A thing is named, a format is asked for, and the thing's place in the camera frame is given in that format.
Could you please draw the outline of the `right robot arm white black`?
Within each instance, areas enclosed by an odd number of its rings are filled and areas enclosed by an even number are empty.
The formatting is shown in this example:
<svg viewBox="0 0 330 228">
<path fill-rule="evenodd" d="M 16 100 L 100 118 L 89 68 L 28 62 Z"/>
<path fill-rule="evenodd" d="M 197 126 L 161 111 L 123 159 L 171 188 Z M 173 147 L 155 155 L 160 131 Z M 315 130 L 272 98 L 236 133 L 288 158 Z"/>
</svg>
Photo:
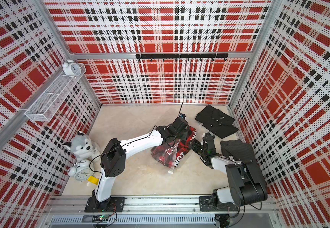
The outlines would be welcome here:
<svg viewBox="0 0 330 228">
<path fill-rule="evenodd" d="M 217 211 L 262 203 L 267 200 L 267 186 L 256 162 L 251 144 L 241 140 L 221 141 L 221 154 L 217 153 L 215 136 L 205 133 L 202 141 L 192 140 L 190 148 L 209 168 L 226 174 L 228 186 L 215 189 L 210 202 Z"/>
</svg>

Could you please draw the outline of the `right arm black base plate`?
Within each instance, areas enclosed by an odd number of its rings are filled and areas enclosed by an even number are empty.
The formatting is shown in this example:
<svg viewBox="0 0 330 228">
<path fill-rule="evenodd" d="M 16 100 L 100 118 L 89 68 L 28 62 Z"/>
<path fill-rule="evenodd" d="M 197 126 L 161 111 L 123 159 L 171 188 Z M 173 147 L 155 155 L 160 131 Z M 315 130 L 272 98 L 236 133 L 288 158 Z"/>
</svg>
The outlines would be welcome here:
<svg viewBox="0 0 330 228">
<path fill-rule="evenodd" d="M 221 212 L 237 212 L 238 206 L 232 202 L 221 203 L 214 196 L 201 196 L 199 197 L 200 211 L 221 211 Z"/>
</svg>

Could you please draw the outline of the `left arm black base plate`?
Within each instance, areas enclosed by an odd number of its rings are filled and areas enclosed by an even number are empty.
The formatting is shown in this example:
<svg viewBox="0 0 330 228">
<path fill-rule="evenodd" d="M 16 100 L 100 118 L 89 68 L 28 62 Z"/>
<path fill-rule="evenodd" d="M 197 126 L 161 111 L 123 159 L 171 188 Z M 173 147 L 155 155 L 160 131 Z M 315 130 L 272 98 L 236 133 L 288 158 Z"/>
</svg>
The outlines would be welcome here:
<svg viewBox="0 0 330 228">
<path fill-rule="evenodd" d="M 125 199 L 125 197 L 110 197 L 103 202 L 99 202 L 95 196 L 92 196 L 88 199 L 84 212 L 122 212 Z"/>
</svg>

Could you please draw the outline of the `clear plastic vacuum bag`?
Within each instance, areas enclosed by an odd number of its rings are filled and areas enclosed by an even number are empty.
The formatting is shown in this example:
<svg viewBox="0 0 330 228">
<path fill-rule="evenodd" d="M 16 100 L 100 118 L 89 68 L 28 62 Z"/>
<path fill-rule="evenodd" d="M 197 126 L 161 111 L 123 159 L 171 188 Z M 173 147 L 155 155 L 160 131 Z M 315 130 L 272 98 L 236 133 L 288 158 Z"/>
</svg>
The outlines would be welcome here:
<svg viewBox="0 0 330 228">
<path fill-rule="evenodd" d="M 151 149 L 151 156 L 156 162 L 167 167 L 169 174 L 173 174 L 190 151 L 202 154 L 202 143 L 196 137 L 196 129 L 187 126 L 177 135 L 168 137 L 162 145 Z"/>
</svg>

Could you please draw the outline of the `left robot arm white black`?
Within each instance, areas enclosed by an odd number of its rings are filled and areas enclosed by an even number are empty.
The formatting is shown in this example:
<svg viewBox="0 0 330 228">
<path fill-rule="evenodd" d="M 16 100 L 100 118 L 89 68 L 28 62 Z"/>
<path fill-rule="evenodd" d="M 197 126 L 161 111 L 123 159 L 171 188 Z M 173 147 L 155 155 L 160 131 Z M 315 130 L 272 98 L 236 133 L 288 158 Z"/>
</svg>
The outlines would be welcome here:
<svg viewBox="0 0 330 228">
<path fill-rule="evenodd" d="M 187 142 L 191 138 L 194 128 L 179 114 L 168 125 L 155 125 L 149 133 L 128 140 L 111 139 L 100 155 L 100 178 L 93 197 L 97 202 L 106 202 L 111 197 L 111 190 L 115 179 L 126 167 L 126 161 L 131 156 L 147 149 L 168 149 Z"/>
</svg>

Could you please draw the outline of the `red black plaid shirt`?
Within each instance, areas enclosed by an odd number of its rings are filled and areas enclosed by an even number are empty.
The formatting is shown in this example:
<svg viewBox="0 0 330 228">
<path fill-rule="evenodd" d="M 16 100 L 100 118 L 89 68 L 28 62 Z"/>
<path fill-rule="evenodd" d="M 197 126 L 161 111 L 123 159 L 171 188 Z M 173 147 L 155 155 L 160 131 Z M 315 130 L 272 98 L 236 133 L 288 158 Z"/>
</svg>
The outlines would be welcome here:
<svg viewBox="0 0 330 228">
<path fill-rule="evenodd" d="M 187 136 L 188 138 L 185 141 L 177 139 L 154 147 L 151 149 L 152 158 L 173 171 L 192 149 L 192 142 L 197 137 L 196 129 L 189 126 Z"/>
</svg>

